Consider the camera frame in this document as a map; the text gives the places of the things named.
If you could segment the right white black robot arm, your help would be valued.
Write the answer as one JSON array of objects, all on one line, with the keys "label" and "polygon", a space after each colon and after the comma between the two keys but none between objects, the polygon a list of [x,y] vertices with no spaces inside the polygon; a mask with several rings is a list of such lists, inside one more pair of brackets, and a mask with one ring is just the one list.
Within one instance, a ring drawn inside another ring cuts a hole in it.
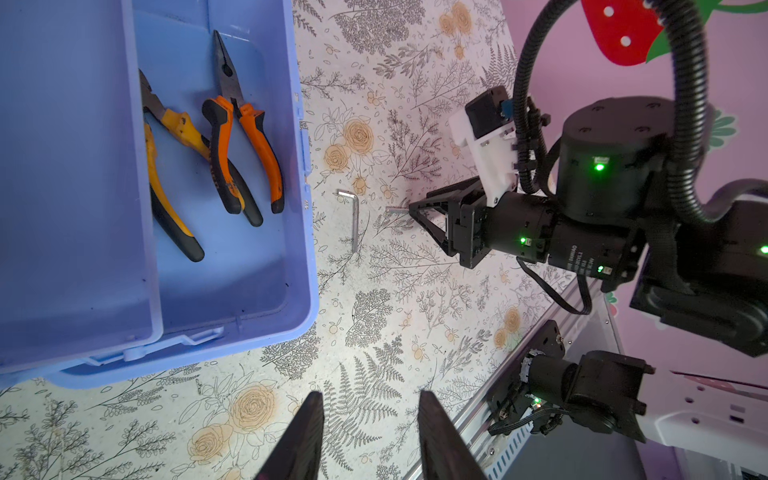
[{"label": "right white black robot arm", "polygon": [[688,112],[661,97],[597,101],[571,114],[547,146],[549,118],[532,101],[486,92],[460,113],[476,177],[432,191],[409,207],[449,256],[467,268],[489,252],[515,256],[530,272],[549,264],[609,293],[635,286],[630,305],[672,326],[751,357],[767,352],[767,186],[731,182],[704,205],[696,176],[700,147],[683,159],[685,135],[711,125],[711,110]]}]

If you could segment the yellow black combination pliers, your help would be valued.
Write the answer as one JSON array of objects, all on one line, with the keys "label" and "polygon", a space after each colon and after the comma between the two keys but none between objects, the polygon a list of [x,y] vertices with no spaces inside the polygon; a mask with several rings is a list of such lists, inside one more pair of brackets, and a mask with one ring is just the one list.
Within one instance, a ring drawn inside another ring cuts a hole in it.
[{"label": "yellow black combination pliers", "polygon": [[200,262],[205,252],[195,237],[194,228],[202,224],[202,207],[214,200],[214,184],[207,170],[210,141],[200,133],[188,113],[166,107],[146,76],[140,73],[139,77],[145,114],[152,116],[180,146],[189,149],[187,153],[183,153],[181,147],[160,152],[160,147],[168,147],[170,143],[157,142],[150,123],[144,123],[153,215],[181,253],[192,262]]}]

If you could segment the blue white plastic toolbox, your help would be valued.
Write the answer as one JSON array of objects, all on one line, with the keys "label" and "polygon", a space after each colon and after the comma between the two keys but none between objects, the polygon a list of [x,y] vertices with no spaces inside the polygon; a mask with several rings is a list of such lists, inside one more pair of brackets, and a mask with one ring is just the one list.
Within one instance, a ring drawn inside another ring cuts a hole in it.
[{"label": "blue white plastic toolbox", "polygon": [[[266,114],[284,209],[240,128],[228,213],[208,163],[142,105],[147,80],[203,134],[220,35]],[[1,5],[1,384],[95,388],[293,340],[318,311],[311,170],[287,1]]]}]

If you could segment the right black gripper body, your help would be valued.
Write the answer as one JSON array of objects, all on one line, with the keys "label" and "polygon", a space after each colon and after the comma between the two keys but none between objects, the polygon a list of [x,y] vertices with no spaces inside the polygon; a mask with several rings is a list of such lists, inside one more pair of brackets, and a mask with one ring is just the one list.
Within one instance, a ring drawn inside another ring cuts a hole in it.
[{"label": "right black gripper body", "polygon": [[576,222],[540,196],[507,192],[494,207],[472,192],[458,203],[458,255],[474,268],[492,250],[603,281],[635,277],[645,247],[637,228]]}]

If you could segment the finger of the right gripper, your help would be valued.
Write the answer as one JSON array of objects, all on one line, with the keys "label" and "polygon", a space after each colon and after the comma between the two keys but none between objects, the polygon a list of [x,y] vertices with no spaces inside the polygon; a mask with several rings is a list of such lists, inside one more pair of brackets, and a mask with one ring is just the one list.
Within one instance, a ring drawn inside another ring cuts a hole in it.
[{"label": "finger of the right gripper", "polygon": [[437,210],[447,209],[449,203],[472,204],[485,197],[485,191],[478,176],[462,180],[452,185],[433,190],[420,201],[422,206]]},{"label": "finger of the right gripper", "polygon": [[[427,211],[441,213],[446,220],[446,227],[441,229],[427,217]],[[460,203],[457,200],[421,200],[409,205],[411,218],[421,226],[449,257],[461,251]]]}]

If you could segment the small silver metal bit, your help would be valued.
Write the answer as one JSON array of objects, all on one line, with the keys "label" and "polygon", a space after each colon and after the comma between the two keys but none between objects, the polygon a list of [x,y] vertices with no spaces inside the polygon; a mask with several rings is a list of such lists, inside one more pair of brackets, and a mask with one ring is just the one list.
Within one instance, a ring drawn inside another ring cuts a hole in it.
[{"label": "small silver metal bit", "polygon": [[407,207],[387,206],[385,213],[388,215],[408,215],[409,209]]}]

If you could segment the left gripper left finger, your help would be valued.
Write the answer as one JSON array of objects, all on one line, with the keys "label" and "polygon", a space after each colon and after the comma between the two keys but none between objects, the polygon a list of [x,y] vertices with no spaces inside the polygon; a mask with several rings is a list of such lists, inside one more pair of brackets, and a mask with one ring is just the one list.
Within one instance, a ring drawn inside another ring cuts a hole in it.
[{"label": "left gripper left finger", "polygon": [[324,431],[323,395],[308,394],[255,480],[318,478]]}]

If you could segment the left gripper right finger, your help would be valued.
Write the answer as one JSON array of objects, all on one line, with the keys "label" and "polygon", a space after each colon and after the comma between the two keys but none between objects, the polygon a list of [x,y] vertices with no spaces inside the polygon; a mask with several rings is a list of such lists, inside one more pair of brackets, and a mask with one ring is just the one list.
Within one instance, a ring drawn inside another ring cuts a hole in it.
[{"label": "left gripper right finger", "polygon": [[420,392],[417,420],[424,479],[486,479],[433,392]]}]

